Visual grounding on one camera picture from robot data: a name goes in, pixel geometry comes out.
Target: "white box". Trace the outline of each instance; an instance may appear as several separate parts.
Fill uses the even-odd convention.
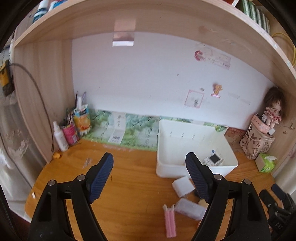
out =
[[[202,220],[205,215],[206,208],[196,204],[195,202],[189,201],[185,198],[181,198],[175,205],[174,211],[190,217],[194,220]]]
[[[237,167],[238,161],[224,137],[224,132],[216,132],[211,126],[160,120],[156,174],[166,178],[190,178],[185,166],[186,155],[194,152],[202,161],[212,154],[212,150],[224,159],[219,166],[209,167],[213,174],[225,177]]]
[[[187,176],[174,180],[172,186],[178,197],[184,197],[195,189]]]

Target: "pink can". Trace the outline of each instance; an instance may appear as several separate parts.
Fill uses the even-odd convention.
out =
[[[60,126],[69,145],[74,145],[79,141],[78,131],[74,122],[66,126]]]

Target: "green tissue box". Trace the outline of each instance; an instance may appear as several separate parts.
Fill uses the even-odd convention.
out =
[[[274,160],[276,160],[274,156],[260,153],[255,160],[259,172],[264,172],[264,173],[271,172],[275,166]]]

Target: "device screen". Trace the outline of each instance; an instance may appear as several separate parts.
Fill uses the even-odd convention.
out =
[[[209,158],[213,163],[216,163],[217,161],[220,160],[220,158],[216,154],[210,156]]]

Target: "yellow cable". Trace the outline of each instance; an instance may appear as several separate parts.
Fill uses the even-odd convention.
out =
[[[287,36],[286,34],[280,33],[280,32],[274,33],[271,37],[273,38],[276,35],[283,35],[292,42],[294,53],[293,53],[293,59],[291,61],[291,64],[292,64],[293,67],[295,67],[296,66],[296,47],[295,47],[293,41],[289,38],[289,36]]]

